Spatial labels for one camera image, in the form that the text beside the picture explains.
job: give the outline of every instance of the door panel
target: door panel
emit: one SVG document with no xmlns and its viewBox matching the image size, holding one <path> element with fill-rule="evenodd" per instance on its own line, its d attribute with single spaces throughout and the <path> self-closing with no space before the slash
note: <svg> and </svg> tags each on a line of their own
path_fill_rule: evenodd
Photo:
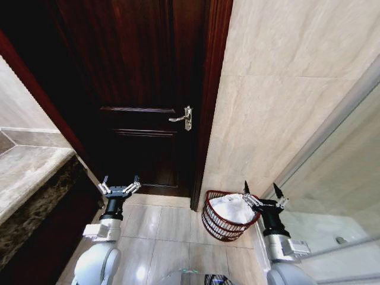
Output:
<svg viewBox="0 0 380 285">
<path fill-rule="evenodd" d="M 201 102 L 206 0 L 48 2 L 102 122 L 109 183 L 189 197 Z M 193 129 L 169 118 L 194 108 Z"/>
</svg>

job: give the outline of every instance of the beige marble wall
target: beige marble wall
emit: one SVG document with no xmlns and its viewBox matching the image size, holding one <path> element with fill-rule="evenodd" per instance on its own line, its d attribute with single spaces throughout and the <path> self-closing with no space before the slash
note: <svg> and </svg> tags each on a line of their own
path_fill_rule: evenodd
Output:
<svg viewBox="0 0 380 285">
<path fill-rule="evenodd" d="M 0 128 L 47 129 L 56 126 L 0 56 Z"/>
<path fill-rule="evenodd" d="M 379 52 L 377 0 L 235 0 L 199 208 L 261 195 Z"/>
</svg>

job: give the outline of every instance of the shower enclosure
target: shower enclosure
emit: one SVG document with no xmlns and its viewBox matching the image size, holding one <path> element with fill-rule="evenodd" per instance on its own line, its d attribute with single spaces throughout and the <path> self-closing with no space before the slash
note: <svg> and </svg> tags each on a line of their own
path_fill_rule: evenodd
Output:
<svg viewBox="0 0 380 285">
<path fill-rule="evenodd" d="M 312 251 L 299 266 L 318 284 L 380 284 L 379 81 L 377 58 L 276 181 L 286 229 Z"/>
</svg>

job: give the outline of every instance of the glass shower door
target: glass shower door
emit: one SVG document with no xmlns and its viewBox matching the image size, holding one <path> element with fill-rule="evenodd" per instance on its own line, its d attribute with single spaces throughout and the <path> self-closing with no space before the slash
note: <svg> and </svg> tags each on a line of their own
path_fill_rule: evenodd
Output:
<svg viewBox="0 0 380 285">
<path fill-rule="evenodd" d="M 282 185 L 281 219 L 319 284 L 380 284 L 380 85 Z"/>
</svg>

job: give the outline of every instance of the shower door frame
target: shower door frame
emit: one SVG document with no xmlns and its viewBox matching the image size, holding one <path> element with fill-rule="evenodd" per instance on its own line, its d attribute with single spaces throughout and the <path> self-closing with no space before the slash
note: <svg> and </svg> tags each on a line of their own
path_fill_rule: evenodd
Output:
<svg viewBox="0 0 380 285">
<path fill-rule="evenodd" d="M 328 139 L 328 137 L 334 133 L 334 131 L 346 120 L 346 118 L 355 110 L 361 102 L 367 98 L 367 96 L 380 85 L 380 55 L 376 57 L 370 67 L 363 73 L 343 100 L 337 105 L 337 107 L 326 118 L 322 125 L 316 130 L 316 132 L 310 137 L 306 144 L 300 149 L 290 163 L 284 168 L 284 170 L 276 177 L 275 183 L 282 187 L 302 165 L 316 152 L 317 149 Z M 270 186 L 263 197 L 265 199 L 275 198 L 273 187 Z M 364 245 L 366 243 L 376 242 L 380 240 L 380 235 L 365 237 L 358 239 L 354 242 L 348 242 L 344 245 L 339 245 L 333 248 L 328 248 L 322 251 L 311 253 L 308 256 L 301 258 L 311 259 L 325 254 L 330 254 L 335 251 L 341 251 L 343 249 Z M 341 282 L 352 281 L 369 281 L 380 280 L 379 274 L 363 274 L 358 276 L 349 276 L 334 278 L 329 280 L 316 281 L 318 284 L 334 284 Z"/>
</svg>

